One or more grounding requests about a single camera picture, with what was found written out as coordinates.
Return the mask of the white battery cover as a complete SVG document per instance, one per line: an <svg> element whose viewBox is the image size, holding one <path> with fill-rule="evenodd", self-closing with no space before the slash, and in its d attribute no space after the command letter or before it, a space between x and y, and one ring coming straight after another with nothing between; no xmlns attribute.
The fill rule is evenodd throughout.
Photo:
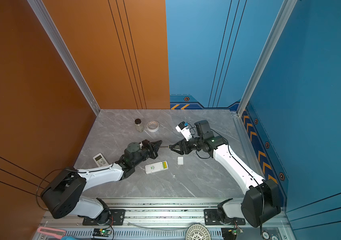
<svg viewBox="0 0 341 240"><path fill-rule="evenodd" d="M179 166L182 166L184 164L184 158L183 157L178 157L177 158L177 163Z"/></svg>

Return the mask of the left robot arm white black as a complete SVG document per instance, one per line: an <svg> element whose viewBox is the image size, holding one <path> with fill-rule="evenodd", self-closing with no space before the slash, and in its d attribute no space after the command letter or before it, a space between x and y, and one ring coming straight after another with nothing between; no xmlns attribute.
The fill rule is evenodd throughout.
<svg viewBox="0 0 341 240"><path fill-rule="evenodd" d="M135 167L147 159L156 159L162 141L130 143L115 163L88 170L65 168L44 188L40 198L54 219L76 215L105 225L111 219L110 208L100 198L92 199L82 193L109 182L130 177Z"/></svg>

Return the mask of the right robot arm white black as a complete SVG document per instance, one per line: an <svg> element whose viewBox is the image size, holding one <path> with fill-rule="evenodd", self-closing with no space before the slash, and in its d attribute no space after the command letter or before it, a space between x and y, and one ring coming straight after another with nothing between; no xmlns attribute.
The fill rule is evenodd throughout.
<svg viewBox="0 0 341 240"><path fill-rule="evenodd" d="M188 155L192 151L209 154L227 170L244 194L241 203L227 199L218 204L217 215L222 224L229 225L236 219L244 219L252 227L261 228L263 223L281 212L278 184L271 179L266 180L246 165L232 150L228 140L211 129L208 121L198 121L193 127L181 122L176 130L184 138L170 145L169 149L179 155Z"/></svg>

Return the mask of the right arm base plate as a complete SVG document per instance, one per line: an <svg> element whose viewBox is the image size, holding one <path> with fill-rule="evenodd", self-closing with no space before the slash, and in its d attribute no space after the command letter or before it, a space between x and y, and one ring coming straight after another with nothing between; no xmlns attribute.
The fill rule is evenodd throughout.
<svg viewBox="0 0 341 240"><path fill-rule="evenodd" d="M205 209L204 210L205 225L238 225L244 226L246 224L243 218L229 218L224 211L219 209Z"/></svg>

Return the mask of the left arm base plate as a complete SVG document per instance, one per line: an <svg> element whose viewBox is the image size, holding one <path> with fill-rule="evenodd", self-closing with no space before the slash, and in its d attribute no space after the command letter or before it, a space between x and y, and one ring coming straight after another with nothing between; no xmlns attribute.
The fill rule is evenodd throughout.
<svg viewBox="0 0 341 240"><path fill-rule="evenodd" d="M125 218L125 209L104 210L100 217L91 219L85 217L83 219L83 226L122 226Z"/></svg>

